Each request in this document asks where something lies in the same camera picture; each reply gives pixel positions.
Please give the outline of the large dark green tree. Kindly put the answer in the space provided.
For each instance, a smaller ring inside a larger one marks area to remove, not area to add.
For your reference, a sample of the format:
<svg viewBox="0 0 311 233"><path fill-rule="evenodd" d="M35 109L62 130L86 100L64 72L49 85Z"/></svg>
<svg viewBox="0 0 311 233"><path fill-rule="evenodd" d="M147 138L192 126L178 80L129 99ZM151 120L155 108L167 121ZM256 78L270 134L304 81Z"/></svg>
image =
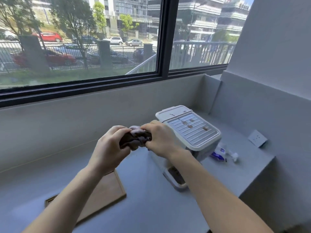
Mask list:
<svg viewBox="0 0 311 233"><path fill-rule="evenodd" d="M88 69L86 52L89 43L82 39L95 35L96 23L92 9L85 0L50 0L50 12L54 26L65 30L75 38L76 45L82 55L84 68Z"/></svg>

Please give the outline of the person's left hand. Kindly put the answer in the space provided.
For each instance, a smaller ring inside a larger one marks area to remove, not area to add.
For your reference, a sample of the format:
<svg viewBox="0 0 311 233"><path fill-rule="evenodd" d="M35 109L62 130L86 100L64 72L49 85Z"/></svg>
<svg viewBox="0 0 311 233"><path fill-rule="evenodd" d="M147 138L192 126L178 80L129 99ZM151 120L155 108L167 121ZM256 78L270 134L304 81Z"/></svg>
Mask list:
<svg viewBox="0 0 311 233"><path fill-rule="evenodd" d="M97 141L87 169L104 176L112 172L131 152L129 147L114 151L110 144L110 129Z"/></svg>

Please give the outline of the large red car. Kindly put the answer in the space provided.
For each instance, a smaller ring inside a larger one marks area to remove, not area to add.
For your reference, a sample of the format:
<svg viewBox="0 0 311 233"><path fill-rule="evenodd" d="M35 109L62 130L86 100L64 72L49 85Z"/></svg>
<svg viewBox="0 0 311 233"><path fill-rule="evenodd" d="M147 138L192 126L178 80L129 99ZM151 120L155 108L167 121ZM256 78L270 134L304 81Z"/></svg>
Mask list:
<svg viewBox="0 0 311 233"><path fill-rule="evenodd" d="M76 65L77 59L66 53L62 53L56 50L52 49L42 49L43 54L45 55L45 58L47 60L47 63L49 67L56 67L56 66L71 66ZM28 63L28 60L26 59L25 53L21 50L16 50L13 52L10 52L10 56L13 59L13 62L20 66L21 68L29 68L30 65Z"/></svg>

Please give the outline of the grey car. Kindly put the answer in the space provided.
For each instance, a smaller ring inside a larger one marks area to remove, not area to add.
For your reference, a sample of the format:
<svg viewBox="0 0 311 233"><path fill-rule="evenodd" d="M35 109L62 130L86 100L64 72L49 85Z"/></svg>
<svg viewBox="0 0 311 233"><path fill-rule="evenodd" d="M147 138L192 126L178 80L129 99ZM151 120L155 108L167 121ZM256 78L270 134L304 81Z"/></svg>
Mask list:
<svg viewBox="0 0 311 233"><path fill-rule="evenodd" d="M73 56L77 61L84 63L84 59L86 59L89 65L100 65L100 57L98 49L88 48L85 51L85 56L83 57L80 49L75 44L64 44L61 46L53 46L54 50Z"/></svg>

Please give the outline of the white car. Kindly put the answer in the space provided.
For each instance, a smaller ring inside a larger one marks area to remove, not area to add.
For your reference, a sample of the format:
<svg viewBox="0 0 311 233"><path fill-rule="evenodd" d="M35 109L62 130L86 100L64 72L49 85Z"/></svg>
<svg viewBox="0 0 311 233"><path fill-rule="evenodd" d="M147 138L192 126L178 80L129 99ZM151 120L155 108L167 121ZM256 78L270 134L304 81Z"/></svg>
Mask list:
<svg viewBox="0 0 311 233"><path fill-rule="evenodd" d="M123 40L121 37L108 37L108 38L103 39L103 40L109 41L110 45L119 45L119 46L123 45Z"/></svg>

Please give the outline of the black car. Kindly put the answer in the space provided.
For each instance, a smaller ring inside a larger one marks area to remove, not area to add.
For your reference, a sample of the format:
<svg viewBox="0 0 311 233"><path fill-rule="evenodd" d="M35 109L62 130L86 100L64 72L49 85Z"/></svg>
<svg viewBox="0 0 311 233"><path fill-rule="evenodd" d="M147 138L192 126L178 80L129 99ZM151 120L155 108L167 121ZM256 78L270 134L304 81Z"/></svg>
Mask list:
<svg viewBox="0 0 311 233"><path fill-rule="evenodd" d="M111 50L111 57L112 57L112 63L114 65L116 64L127 64L129 62L129 59L127 55L123 53L119 53L117 51Z"/></svg>

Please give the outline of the brown dough lump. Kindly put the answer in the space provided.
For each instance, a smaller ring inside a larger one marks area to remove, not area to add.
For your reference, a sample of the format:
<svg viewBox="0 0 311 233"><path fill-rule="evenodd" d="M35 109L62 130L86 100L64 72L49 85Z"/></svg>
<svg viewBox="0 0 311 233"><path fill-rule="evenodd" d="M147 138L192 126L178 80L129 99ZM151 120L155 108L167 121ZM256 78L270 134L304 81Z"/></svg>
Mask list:
<svg viewBox="0 0 311 233"><path fill-rule="evenodd" d="M119 142L120 149L129 147L131 150L136 150L138 147L145 147L147 141L152 140L152 134L140 126L130 126L130 132L124 134Z"/></svg>

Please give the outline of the small red car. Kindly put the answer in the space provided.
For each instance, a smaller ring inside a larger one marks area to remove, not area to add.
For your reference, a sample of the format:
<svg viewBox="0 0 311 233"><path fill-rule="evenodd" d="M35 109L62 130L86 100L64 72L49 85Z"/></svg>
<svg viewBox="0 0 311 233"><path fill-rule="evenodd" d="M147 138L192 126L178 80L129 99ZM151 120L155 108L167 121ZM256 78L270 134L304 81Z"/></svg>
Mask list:
<svg viewBox="0 0 311 233"><path fill-rule="evenodd" d="M36 36L39 41L44 41L44 42L62 42L63 38L61 37L60 34L57 32L41 32L40 34L38 33L33 33L33 36Z"/></svg>

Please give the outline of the medium stone fence pillar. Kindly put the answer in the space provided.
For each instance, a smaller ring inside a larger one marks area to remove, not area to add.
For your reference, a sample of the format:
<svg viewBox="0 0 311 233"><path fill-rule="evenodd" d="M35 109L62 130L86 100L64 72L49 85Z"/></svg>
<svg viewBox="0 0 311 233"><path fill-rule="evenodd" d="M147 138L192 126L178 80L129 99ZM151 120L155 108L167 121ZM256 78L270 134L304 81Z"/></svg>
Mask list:
<svg viewBox="0 0 311 233"><path fill-rule="evenodd" d="M105 70L111 70L113 68L113 63L110 49L110 41L99 40L97 44L99 51L100 67Z"/></svg>

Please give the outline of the person's right forearm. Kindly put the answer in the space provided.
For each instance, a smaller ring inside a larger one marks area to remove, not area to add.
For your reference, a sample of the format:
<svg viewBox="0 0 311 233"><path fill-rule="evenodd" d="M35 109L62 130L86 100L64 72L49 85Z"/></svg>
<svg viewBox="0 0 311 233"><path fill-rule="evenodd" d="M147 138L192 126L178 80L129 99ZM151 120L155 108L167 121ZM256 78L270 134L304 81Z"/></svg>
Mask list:
<svg viewBox="0 0 311 233"><path fill-rule="evenodd" d="M274 233L189 151L174 145L169 149L167 158L187 183L212 233Z"/></svg>

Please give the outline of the dark blue car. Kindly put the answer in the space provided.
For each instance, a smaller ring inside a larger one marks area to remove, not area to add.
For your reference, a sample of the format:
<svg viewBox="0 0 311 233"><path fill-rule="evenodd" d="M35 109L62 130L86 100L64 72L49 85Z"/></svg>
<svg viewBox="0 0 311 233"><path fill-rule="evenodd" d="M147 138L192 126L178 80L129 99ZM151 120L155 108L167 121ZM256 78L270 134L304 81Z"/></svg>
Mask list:
<svg viewBox="0 0 311 233"><path fill-rule="evenodd" d="M78 40L75 36L72 37L72 42L75 44L95 44L97 43L98 39L94 36L89 35L82 35L79 37Z"/></svg>

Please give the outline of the grey office building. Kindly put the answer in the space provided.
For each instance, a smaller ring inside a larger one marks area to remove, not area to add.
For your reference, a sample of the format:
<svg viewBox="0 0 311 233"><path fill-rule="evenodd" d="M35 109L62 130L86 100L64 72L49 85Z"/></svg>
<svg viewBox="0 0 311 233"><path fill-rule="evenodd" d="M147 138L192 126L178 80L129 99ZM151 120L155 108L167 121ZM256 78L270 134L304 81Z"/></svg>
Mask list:
<svg viewBox="0 0 311 233"><path fill-rule="evenodd" d="M179 0L174 41L238 41L251 5L245 0Z"/></svg>

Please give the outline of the blue and white plastic wrapper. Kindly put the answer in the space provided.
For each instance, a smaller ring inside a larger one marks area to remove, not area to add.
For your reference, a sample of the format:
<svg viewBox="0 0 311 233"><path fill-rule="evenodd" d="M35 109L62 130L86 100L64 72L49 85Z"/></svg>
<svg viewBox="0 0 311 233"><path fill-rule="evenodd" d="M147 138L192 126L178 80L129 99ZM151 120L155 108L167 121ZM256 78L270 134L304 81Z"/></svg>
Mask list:
<svg viewBox="0 0 311 233"><path fill-rule="evenodd" d="M210 155L213 159L219 162L227 162L227 157L230 157L234 163L239 161L238 153L232 152L228 146L220 142L215 151Z"/></svg>

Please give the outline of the black window frame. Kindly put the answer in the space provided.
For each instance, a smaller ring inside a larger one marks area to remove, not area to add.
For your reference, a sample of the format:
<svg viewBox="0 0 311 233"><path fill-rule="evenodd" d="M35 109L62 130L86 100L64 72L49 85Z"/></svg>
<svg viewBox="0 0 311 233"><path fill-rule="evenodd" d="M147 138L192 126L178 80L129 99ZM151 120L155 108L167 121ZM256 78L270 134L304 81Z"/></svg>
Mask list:
<svg viewBox="0 0 311 233"><path fill-rule="evenodd" d="M0 108L161 82L193 76L196 73L221 74L228 64L169 70L178 1L162 0L161 2L160 42L155 72L4 89L0 90Z"/></svg>

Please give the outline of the white countertop machine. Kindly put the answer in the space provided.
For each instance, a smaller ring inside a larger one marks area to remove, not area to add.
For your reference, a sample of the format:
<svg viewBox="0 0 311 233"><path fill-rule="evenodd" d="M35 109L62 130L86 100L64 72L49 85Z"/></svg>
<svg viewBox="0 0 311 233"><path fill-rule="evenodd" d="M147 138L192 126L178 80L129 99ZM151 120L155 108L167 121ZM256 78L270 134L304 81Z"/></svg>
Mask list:
<svg viewBox="0 0 311 233"><path fill-rule="evenodd" d="M155 116L174 131L176 143L189 150L200 163L215 151L222 138L219 129L184 105L163 109ZM187 121L188 124L183 125L182 121ZM157 156L152 151L148 151L148 154L177 191L182 192L188 187L179 171L167 159Z"/></svg>

